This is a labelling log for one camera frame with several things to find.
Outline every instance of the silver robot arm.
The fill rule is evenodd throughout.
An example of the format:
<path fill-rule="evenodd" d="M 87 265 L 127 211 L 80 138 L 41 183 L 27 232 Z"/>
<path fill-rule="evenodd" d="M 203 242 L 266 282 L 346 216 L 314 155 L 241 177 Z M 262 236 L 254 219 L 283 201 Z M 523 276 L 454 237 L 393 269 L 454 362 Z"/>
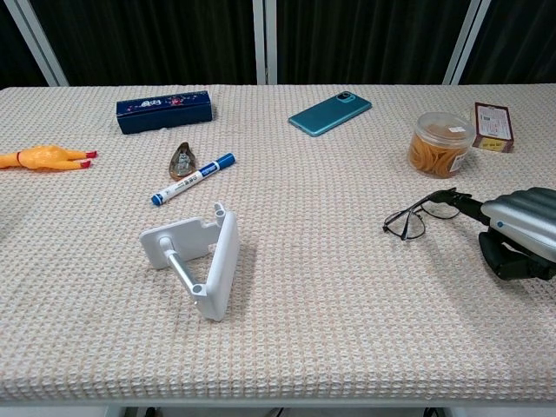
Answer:
<path fill-rule="evenodd" d="M 455 189 L 435 193 L 444 202 L 488 226 L 479 234 L 486 263 L 502 280 L 556 275 L 556 191 L 533 188 L 477 202 Z"/>

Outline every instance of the rubber chicken toy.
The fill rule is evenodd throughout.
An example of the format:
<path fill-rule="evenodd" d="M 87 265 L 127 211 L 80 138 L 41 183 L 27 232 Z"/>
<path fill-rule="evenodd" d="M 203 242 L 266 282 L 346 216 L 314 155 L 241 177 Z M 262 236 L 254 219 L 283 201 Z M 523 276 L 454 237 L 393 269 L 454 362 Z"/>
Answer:
<path fill-rule="evenodd" d="M 82 169 L 88 168 L 90 161 L 75 160 L 86 158 L 96 158 L 96 151 L 68 150 L 55 145 L 36 146 L 13 154 L 0 155 L 0 168 Z"/>

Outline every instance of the black eyeglasses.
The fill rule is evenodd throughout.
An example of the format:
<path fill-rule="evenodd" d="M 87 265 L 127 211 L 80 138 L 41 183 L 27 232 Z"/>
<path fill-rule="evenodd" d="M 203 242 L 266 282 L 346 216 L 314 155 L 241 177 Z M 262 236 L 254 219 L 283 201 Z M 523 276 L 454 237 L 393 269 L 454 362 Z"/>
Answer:
<path fill-rule="evenodd" d="M 460 211 L 444 202 L 432 202 L 440 193 L 454 192 L 455 188 L 436 191 L 425 198 L 420 199 L 414 205 L 402 211 L 397 211 L 388 216 L 384 221 L 382 230 L 398 236 L 403 241 L 417 239 L 425 234 L 425 223 L 420 216 L 425 212 L 432 217 L 441 220 L 453 219 Z"/>

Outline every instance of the phone stand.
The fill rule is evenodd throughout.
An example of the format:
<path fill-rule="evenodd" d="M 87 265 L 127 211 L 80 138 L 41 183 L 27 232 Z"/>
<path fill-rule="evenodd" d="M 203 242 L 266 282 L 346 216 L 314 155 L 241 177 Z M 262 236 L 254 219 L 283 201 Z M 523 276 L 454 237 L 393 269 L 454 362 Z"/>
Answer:
<path fill-rule="evenodd" d="M 195 300 L 202 316 L 220 321 L 226 313 L 240 250 L 237 218 L 218 202 L 216 222 L 192 217 L 141 233 L 139 240 L 156 269 L 171 267 Z M 185 262 L 205 256 L 216 243 L 215 255 L 205 283 L 199 282 Z"/>

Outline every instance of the blue marker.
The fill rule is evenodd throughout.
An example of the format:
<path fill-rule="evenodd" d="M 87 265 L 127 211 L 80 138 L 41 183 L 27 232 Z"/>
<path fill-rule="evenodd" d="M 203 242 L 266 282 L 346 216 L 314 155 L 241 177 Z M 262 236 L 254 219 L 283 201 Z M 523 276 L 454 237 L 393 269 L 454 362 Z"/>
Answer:
<path fill-rule="evenodd" d="M 226 154 L 225 156 L 218 158 L 216 161 L 212 161 L 209 165 L 195 171 L 193 174 L 189 174 L 179 182 L 170 185 L 162 191 L 159 191 L 152 196 L 151 200 L 156 206 L 160 206 L 167 202 L 170 198 L 180 194 L 190 187 L 193 187 L 193 185 L 197 184 L 200 180 L 214 174 L 216 171 L 229 167 L 234 162 L 234 155 Z"/>

